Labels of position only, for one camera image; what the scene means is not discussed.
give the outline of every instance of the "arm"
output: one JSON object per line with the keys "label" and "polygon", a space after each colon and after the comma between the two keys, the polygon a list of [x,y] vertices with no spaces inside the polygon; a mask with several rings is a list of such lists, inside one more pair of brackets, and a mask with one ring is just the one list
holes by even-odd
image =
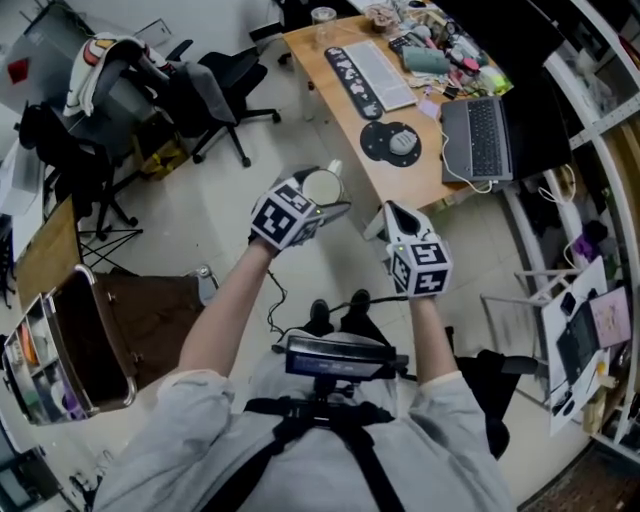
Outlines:
{"label": "arm", "polygon": [[179,371],[211,369],[228,377],[242,334],[276,253],[256,238],[191,328],[180,354]]}
{"label": "arm", "polygon": [[415,298],[410,305],[418,383],[458,371],[433,299]]}

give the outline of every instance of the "person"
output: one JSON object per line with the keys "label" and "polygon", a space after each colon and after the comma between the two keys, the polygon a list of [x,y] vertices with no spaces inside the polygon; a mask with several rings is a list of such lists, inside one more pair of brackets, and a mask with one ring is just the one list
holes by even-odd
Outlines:
{"label": "person", "polygon": [[[177,373],[158,391],[148,425],[128,444],[100,485],[98,511],[212,510],[223,484],[274,439],[281,417],[231,413],[228,376],[258,291],[276,250],[254,239],[193,325]],[[385,342],[367,316],[367,294],[341,321],[349,333]],[[484,414],[456,367],[445,329],[430,298],[410,300],[419,387],[408,416],[365,428],[404,510],[515,510],[489,452]],[[326,304],[316,301],[303,330],[329,334]],[[251,379],[251,396],[304,398],[312,378],[284,372],[282,353],[269,351]],[[367,400],[396,415],[393,383],[358,386]],[[377,510],[354,456],[340,437],[313,428],[268,463],[241,510]],[[216,510],[229,510],[227,506]]]}

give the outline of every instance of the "tiled floor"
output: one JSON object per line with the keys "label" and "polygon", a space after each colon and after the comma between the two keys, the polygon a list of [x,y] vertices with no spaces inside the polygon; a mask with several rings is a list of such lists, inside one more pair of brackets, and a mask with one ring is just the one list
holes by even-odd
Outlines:
{"label": "tiled floor", "polygon": [[[244,169],[240,165],[225,137],[215,143],[201,165],[189,162],[161,182],[131,187],[121,204],[139,218],[145,232],[113,258],[133,272],[147,275],[180,275],[206,262],[222,279],[246,246],[254,201],[281,169],[304,163],[326,165],[334,157],[341,158],[356,208],[348,217],[322,229],[315,240],[282,253],[272,266],[289,291],[287,301],[275,314],[276,323],[286,328],[304,323],[316,298],[334,305],[347,300],[358,288],[367,288],[373,297],[392,295],[393,288],[380,261],[378,242],[367,243],[360,236],[360,219],[370,217],[377,207],[370,185],[363,180],[355,155],[326,108],[318,106],[313,122],[302,120],[291,72],[270,64],[282,51],[280,42],[269,47],[262,60],[270,73],[250,98],[255,108],[280,109],[282,123],[258,120],[243,123],[238,129],[253,166]],[[438,299],[438,307],[446,323],[456,329],[456,352],[467,355],[482,347],[492,348],[480,293],[523,293],[513,277],[514,270],[522,268],[520,258],[499,200],[495,196],[472,197],[441,212],[433,222],[448,241],[455,264],[452,286]],[[278,299],[278,289],[267,280],[232,374],[238,388],[236,408],[242,405],[255,362],[276,339],[268,332],[265,318],[269,306]],[[512,306],[492,307],[492,314],[500,350],[530,353],[534,332],[531,316]],[[406,303],[373,306],[371,316],[392,343],[412,354]],[[104,464],[100,455],[103,450],[119,452],[144,424],[155,402],[154,388],[141,392],[127,410],[75,425],[32,428],[31,434],[63,468],[61,471],[89,471],[96,466],[96,457]],[[587,442],[573,424],[550,439],[546,413],[517,394],[506,423],[512,440],[500,465],[517,502],[555,476]]]}

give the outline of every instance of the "towel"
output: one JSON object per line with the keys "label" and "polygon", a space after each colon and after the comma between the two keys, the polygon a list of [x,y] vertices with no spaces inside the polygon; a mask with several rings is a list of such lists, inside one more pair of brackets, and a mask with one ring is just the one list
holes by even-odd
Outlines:
{"label": "towel", "polygon": [[157,74],[162,79],[168,79],[164,73],[172,69],[171,64],[158,52],[149,48],[144,41],[131,36],[100,32],[82,46],[73,63],[67,103],[63,111],[65,116],[69,117],[81,111],[87,116],[93,113],[93,94],[104,68],[106,56],[112,48],[123,42],[140,46],[144,50],[141,63],[145,65],[147,71]]}

